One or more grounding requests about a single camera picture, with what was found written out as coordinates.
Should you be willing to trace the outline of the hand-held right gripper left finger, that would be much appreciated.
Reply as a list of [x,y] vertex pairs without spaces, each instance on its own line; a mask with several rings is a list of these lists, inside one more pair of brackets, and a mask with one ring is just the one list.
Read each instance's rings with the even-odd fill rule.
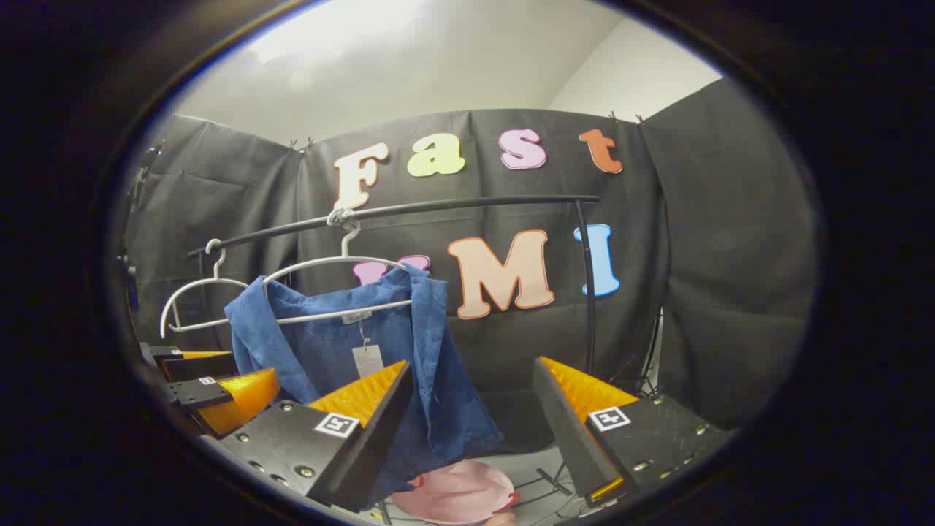
[[360,417],[284,400],[223,438],[201,440],[238,475],[293,507],[358,512],[370,505],[412,392],[403,360],[341,389],[371,404]]

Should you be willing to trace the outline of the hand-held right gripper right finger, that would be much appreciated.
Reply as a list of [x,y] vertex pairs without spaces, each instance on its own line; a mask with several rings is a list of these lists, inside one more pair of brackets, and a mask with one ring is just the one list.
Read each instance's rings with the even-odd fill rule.
[[729,439],[673,397],[636,397],[548,357],[534,361],[532,383],[576,493],[590,508],[644,499]]

